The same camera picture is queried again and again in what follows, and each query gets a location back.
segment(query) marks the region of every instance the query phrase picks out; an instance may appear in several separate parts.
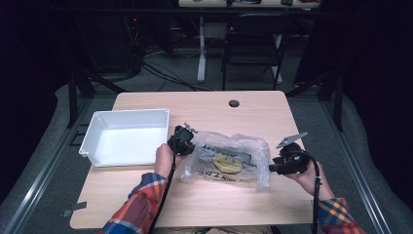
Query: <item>person's left hand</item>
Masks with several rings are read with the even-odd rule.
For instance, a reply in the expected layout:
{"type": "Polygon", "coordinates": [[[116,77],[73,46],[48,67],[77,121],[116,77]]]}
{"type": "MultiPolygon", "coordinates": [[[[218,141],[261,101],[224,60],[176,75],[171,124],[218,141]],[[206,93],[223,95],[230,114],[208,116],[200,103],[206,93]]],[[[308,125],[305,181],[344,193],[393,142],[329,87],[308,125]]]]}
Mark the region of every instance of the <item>person's left hand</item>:
{"type": "MultiPolygon", "coordinates": [[[[179,164],[186,156],[176,155],[175,164],[179,164]]],[[[156,150],[155,173],[168,178],[173,162],[173,152],[166,143],[161,144],[156,150]]]]}

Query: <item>red plaid shirt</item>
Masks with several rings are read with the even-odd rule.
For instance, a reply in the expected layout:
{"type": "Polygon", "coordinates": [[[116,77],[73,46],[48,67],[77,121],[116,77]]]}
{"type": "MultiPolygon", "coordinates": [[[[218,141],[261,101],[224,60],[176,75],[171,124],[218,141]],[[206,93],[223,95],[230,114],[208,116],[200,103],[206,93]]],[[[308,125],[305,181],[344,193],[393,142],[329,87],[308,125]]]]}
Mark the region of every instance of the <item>red plaid shirt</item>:
{"type": "MultiPolygon", "coordinates": [[[[142,175],[140,184],[128,196],[129,200],[104,225],[103,233],[148,233],[158,212],[168,180],[157,174],[142,175]]],[[[349,214],[344,198],[319,202],[319,225],[329,234],[364,234],[349,214]]]]}

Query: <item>wooden table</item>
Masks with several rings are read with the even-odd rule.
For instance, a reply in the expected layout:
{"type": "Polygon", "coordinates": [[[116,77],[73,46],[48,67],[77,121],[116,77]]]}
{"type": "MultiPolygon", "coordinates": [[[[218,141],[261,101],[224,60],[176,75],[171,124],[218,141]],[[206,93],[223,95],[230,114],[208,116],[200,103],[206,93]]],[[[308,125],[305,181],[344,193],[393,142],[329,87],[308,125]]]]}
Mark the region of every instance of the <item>wooden table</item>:
{"type": "MultiPolygon", "coordinates": [[[[298,134],[286,98],[278,91],[123,93],[113,106],[113,110],[154,108],[170,109],[169,135],[175,126],[186,122],[199,131],[261,137],[271,148],[271,158],[278,156],[276,146],[284,137],[298,134]],[[231,107],[232,99],[240,106],[231,107]]],[[[152,166],[91,167],[78,200],[87,202],[87,207],[73,213],[71,227],[102,227],[126,202],[140,176],[152,171],[152,166]]],[[[270,175],[271,192],[257,193],[252,184],[203,179],[183,183],[177,177],[179,171],[157,227],[312,222],[313,197],[298,183],[277,173],[270,175]]]]}

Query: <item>black circular object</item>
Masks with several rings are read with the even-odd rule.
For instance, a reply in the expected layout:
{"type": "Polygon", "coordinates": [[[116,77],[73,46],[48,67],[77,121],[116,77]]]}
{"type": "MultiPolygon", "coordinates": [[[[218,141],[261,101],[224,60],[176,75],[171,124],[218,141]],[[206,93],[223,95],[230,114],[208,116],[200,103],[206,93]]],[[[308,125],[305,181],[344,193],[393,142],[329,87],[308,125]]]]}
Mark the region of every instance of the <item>black circular object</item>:
{"type": "Polygon", "coordinates": [[[237,101],[237,100],[235,100],[235,99],[230,100],[229,104],[230,104],[231,107],[238,107],[238,106],[240,106],[240,102],[237,101]]]}

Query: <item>gray floor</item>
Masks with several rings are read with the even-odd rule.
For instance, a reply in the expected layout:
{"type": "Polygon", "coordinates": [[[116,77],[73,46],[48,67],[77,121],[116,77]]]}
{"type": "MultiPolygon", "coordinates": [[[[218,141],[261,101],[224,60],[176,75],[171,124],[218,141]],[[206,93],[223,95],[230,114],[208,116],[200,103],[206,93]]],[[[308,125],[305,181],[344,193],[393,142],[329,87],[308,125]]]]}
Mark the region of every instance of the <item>gray floor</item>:
{"type": "MultiPolygon", "coordinates": [[[[283,82],[278,89],[287,92],[293,88],[295,70],[305,46],[305,38],[292,38],[282,68],[283,82]]],[[[203,87],[221,89],[220,42],[215,41],[207,50],[206,81],[203,87]]],[[[198,54],[183,47],[176,50],[174,58],[165,53],[155,53],[145,61],[166,74],[176,75],[187,83],[197,83],[198,54]]],[[[269,83],[254,81],[271,80],[271,72],[262,70],[232,71],[238,78],[245,75],[246,83],[228,84],[229,90],[271,90],[269,83]]],[[[146,70],[137,76],[116,82],[131,92],[188,91],[188,87],[172,84],[155,77],[146,70]]],[[[110,110],[116,94],[94,83],[97,95],[93,99],[79,98],[81,116],[76,126],[66,129],[69,120],[67,86],[56,92],[58,106],[54,118],[45,132],[32,159],[0,209],[0,232],[10,233],[95,233],[96,230],[73,230],[70,217],[61,216],[77,202],[90,162],[78,154],[82,139],[76,132],[84,132],[96,110],[110,110]],[[30,188],[43,188],[37,193],[30,188]]],[[[365,131],[353,104],[343,102],[344,132],[338,133],[331,123],[330,103],[318,102],[313,87],[300,97],[288,102],[300,132],[308,132],[303,138],[306,150],[323,165],[336,196],[346,197],[355,220],[367,233],[408,233],[413,230],[412,212],[393,194],[371,161],[365,131]]],[[[281,226],[282,233],[311,233],[310,225],[281,226]]]]}

